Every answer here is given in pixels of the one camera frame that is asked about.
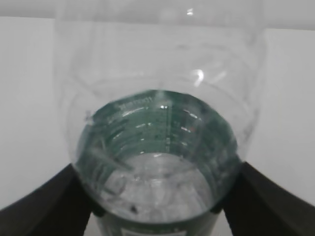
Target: clear plastic bottle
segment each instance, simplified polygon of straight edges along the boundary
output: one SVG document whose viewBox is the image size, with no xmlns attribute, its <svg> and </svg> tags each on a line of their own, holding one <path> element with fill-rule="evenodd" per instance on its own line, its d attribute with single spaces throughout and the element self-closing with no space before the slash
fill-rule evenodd
<svg viewBox="0 0 315 236">
<path fill-rule="evenodd" d="M 263 89 L 260 0 L 63 0 L 56 98 L 106 235 L 207 235 Z"/>
</svg>

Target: bottle label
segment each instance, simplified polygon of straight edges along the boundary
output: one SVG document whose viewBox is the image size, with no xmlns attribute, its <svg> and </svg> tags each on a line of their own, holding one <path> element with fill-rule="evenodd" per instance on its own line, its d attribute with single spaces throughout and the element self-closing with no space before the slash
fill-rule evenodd
<svg viewBox="0 0 315 236">
<path fill-rule="evenodd" d="M 107 213 L 98 219 L 98 223 L 106 236 L 209 236 L 217 217 L 217 214 L 207 212 L 182 222 L 145 224 Z"/>
</svg>

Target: black holder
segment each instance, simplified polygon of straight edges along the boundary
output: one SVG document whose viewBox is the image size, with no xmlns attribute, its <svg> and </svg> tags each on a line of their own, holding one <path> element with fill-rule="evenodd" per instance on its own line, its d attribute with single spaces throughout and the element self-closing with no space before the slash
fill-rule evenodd
<svg viewBox="0 0 315 236">
<path fill-rule="evenodd" d="M 69 165 L 0 211 L 0 236 L 83 236 L 92 212 L 90 202 Z M 315 236 L 315 207 L 248 163 L 223 209 L 234 236 Z"/>
</svg>

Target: white wall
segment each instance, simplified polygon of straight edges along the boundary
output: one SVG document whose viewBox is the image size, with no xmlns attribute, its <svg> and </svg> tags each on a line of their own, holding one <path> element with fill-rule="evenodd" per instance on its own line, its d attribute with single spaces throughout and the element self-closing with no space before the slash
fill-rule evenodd
<svg viewBox="0 0 315 236">
<path fill-rule="evenodd" d="M 264 0 L 270 27 L 315 30 L 315 0 Z M 0 16 L 54 17 L 56 0 L 0 0 Z"/>
</svg>

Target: green bottle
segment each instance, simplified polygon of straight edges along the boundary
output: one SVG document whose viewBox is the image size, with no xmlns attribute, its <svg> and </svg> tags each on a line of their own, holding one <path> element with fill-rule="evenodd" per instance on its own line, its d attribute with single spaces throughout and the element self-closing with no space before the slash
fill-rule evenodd
<svg viewBox="0 0 315 236">
<path fill-rule="evenodd" d="M 55 91 L 105 236 L 208 236 L 257 124 L 260 0 L 64 0 Z"/>
</svg>

